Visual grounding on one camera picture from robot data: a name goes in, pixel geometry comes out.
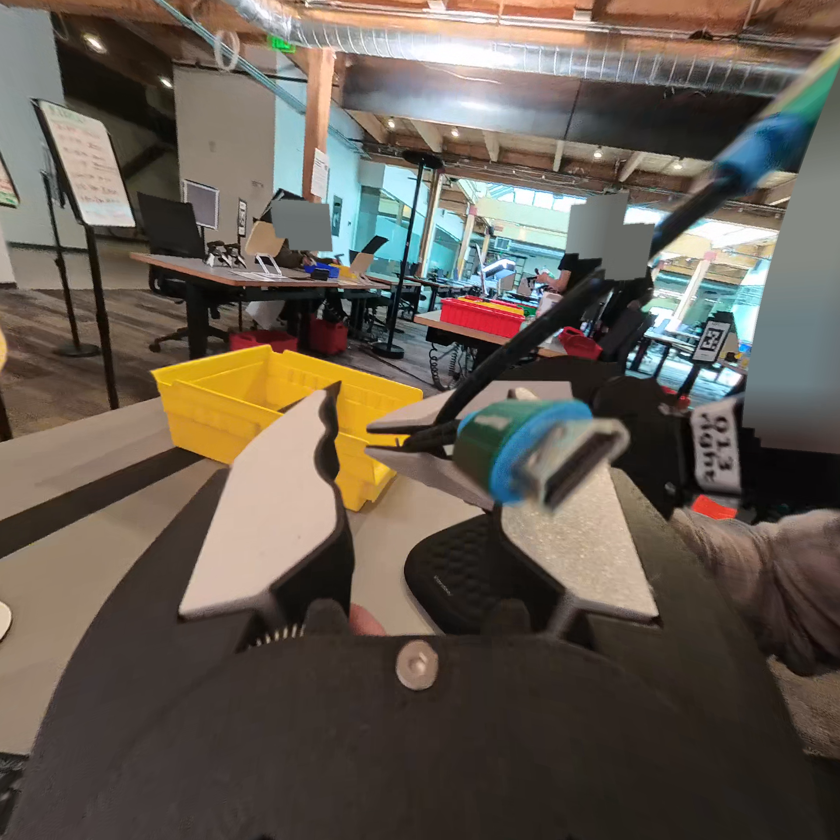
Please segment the black mouse pad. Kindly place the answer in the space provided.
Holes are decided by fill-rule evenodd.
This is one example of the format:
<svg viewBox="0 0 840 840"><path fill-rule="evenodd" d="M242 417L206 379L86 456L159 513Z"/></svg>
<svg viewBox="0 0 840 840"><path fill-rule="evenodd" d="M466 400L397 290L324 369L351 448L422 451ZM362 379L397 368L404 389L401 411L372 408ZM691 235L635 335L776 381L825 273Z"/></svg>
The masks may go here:
<svg viewBox="0 0 840 840"><path fill-rule="evenodd" d="M414 601L449 635L477 635L501 602L513 600L540 632L565 597L563 585L504 533L499 507L423 539L403 573Z"/></svg>

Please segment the red bag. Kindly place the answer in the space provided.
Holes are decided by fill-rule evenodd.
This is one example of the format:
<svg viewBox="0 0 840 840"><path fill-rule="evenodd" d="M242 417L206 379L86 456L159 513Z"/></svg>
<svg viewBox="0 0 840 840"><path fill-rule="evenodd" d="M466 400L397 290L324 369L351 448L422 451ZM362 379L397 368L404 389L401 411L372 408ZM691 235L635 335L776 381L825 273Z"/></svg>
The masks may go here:
<svg viewBox="0 0 840 840"><path fill-rule="evenodd" d="M557 339L563 351L570 357L596 361L602 355L601 345L577 328L563 328Z"/></svg>

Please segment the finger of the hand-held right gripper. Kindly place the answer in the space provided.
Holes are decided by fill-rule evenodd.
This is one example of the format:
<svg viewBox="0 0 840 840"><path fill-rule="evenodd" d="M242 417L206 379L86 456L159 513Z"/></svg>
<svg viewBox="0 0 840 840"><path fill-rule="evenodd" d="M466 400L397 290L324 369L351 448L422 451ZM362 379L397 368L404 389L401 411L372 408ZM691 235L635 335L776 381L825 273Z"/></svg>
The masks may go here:
<svg viewBox="0 0 840 840"><path fill-rule="evenodd" d="M428 452L406 452L403 448L368 446L365 453L400 476L424 484L484 511L492 511L495 502L487 490L467 477L450 458Z"/></svg>
<svg viewBox="0 0 840 840"><path fill-rule="evenodd" d="M455 392L439 393L370 422L369 434L412 434L438 424ZM494 381L458 411L459 435L515 434L532 426L539 433L557 425L588 424L589 408L572 397L565 381Z"/></svg>

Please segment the red storage bin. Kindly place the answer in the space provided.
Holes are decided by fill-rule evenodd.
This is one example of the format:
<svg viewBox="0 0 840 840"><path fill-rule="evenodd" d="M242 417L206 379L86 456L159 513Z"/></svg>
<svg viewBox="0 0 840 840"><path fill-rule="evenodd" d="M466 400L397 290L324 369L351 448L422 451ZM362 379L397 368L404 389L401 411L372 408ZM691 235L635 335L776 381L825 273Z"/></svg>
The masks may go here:
<svg viewBox="0 0 840 840"><path fill-rule="evenodd" d="M317 354L334 356L348 349L349 327L346 322L332 322L315 316L310 317L308 333L309 349Z"/></svg>
<svg viewBox="0 0 840 840"><path fill-rule="evenodd" d="M230 351L247 350L254 347L270 347L274 352L296 352L298 339L282 330L252 329L242 332L232 332L228 340Z"/></svg>

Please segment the long red plastic bin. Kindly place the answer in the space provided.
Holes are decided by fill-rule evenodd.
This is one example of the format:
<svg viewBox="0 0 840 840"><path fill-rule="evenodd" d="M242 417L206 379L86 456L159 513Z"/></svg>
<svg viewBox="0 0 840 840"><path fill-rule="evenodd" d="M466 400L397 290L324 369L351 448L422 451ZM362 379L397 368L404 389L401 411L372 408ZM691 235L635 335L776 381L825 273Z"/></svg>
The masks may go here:
<svg viewBox="0 0 840 840"><path fill-rule="evenodd" d="M500 338L514 337L525 320L524 311L472 307L457 298L444 299L440 321L478 332L496 335Z"/></svg>

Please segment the long grey desk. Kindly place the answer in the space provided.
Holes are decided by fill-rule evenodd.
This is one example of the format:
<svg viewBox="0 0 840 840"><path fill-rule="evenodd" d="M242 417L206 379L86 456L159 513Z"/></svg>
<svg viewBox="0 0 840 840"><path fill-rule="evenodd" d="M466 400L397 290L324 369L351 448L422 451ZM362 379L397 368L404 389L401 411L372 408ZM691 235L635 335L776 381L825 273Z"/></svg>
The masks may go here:
<svg viewBox="0 0 840 840"><path fill-rule="evenodd" d="M236 300L242 302L321 301L327 291L337 291L345 298L386 289L385 283L364 277L315 280L301 270L283 269L280 276L257 274L248 278L242 272L224 266L207 266L200 259L136 252L129 253L129 257L185 282L186 341L191 361L207 354L210 336L208 295L221 289L233 291Z"/></svg>

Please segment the whiteboard on black stand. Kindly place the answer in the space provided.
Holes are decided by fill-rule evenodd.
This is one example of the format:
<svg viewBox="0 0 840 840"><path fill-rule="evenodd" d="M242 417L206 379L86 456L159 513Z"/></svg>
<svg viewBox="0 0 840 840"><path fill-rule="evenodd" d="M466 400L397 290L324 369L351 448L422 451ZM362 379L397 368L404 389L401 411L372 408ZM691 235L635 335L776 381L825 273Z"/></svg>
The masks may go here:
<svg viewBox="0 0 840 840"><path fill-rule="evenodd" d="M119 395L95 230L136 227L129 193L101 121L45 99L35 98L32 104L59 183L85 233L108 405L116 410Z"/></svg>

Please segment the yellow plastic bin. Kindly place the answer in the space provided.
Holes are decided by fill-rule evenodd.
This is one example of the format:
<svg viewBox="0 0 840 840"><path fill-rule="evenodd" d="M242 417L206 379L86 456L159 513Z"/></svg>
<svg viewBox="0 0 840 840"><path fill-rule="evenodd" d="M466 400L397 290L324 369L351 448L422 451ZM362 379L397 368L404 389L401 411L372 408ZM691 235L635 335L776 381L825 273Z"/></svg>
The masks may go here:
<svg viewBox="0 0 840 840"><path fill-rule="evenodd" d="M365 449L394 446L405 438L369 434L367 427L424 399L410 385L266 345L167 366L152 375L173 444L226 465L288 405L340 383L337 484L350 511L375 501L395 476Z"/></svg>

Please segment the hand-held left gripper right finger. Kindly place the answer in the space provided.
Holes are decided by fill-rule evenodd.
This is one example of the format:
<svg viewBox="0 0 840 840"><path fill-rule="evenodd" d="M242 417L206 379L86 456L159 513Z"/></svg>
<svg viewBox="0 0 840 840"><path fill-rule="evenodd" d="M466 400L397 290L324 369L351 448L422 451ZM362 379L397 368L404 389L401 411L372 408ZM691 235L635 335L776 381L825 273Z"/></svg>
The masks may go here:
<svg viewBox="0 0 840 840"><path fill-rule="evenodd" d="M547 633L567 634L582 613L636 623L658 619L609 468L595 470L554 511L532 501L501 507L500 530L560 590Z"/></svg>

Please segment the round silver duct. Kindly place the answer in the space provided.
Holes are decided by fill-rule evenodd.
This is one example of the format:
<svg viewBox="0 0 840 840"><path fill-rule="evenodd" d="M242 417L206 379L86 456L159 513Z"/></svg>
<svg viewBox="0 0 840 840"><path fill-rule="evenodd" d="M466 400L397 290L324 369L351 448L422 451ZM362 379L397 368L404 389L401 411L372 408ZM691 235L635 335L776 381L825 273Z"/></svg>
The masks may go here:
<svg viewBox="0 0 840 840"><path fill-rule="evenodd" d="M838 71L819 42L361 2L226 2L295 46L581 81L771 98Z"/></svg>

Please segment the person's right forearm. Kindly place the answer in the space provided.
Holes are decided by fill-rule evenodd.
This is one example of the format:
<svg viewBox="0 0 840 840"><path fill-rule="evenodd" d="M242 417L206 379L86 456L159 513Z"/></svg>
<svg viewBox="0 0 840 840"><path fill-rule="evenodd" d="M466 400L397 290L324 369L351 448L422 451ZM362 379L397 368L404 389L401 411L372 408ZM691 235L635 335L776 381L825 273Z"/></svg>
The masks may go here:
<svg viewBox="0 0 840 840"><path fill-rule="evenodd" d="M749 525L679 509L669 522L766 656L798 676L838 671L838 510Z"/></svg>

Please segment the wooden-edged desk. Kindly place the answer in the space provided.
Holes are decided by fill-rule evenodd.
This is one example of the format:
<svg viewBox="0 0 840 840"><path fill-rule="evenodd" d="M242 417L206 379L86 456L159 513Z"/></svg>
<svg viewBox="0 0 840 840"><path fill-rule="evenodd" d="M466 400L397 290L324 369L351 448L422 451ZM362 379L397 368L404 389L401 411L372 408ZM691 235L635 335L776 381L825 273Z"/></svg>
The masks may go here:
<svg viewBox="0 0 840 840"><path fill-rule="evenodd" d="M433 385L441 392L453 388L485 358L510 340L440 321L440 311L420 314L415 324L426 329Z"/></svg>

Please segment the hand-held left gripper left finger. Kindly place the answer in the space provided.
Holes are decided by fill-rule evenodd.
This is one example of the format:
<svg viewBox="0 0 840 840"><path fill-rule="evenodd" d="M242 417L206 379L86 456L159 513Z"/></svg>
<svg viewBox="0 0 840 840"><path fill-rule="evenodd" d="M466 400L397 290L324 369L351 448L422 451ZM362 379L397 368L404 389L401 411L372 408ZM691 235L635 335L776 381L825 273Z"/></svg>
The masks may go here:
<svg viewBox="0 0 840 840"><path fill-rule="evenodd" d="M289 632L310 604L350 612L354 546L337 484L334 382L292 404L229 467L179 616L257 615Z"/></svg>

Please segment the black office chair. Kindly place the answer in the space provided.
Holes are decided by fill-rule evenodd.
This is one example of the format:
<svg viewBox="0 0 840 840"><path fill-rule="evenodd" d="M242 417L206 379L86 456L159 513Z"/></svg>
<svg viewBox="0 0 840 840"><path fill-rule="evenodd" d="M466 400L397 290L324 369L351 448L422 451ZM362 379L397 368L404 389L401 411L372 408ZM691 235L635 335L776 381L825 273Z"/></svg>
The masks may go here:
<svg viewBox="0 0 840 840"><path fill-rule="evenodd" d="M141 192L138 193L137 199L152 255L204 260L205 247L198 232L192 204L178 203ZM187 291L193 288L186 276L182 277L171 269L159 266L149 267L149 286L153 294L176 302L185 302ZM223 305L235 302L233 293L222 285L210 284L202 294L206 303L206 314L213 319L221 317L219 309ZM229 342L227 330L209 327L208 335L226 344ZM187 338L187 328L178 329L155 339L149 345L149 351L159 353L164 342Z"/></svg>

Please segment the grey framed picture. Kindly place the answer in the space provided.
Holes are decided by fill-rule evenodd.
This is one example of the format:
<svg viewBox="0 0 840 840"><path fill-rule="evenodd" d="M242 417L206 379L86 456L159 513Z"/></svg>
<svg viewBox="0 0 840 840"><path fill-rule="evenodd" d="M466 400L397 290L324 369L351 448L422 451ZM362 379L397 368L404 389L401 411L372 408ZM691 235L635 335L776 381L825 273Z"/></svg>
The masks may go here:
<svg viewBox="0 0 840 840"><path fill-rule="evenodd" d="M182 179L182 201L192 206L199 228L218 230L220 191L215 186Z"/></svg>

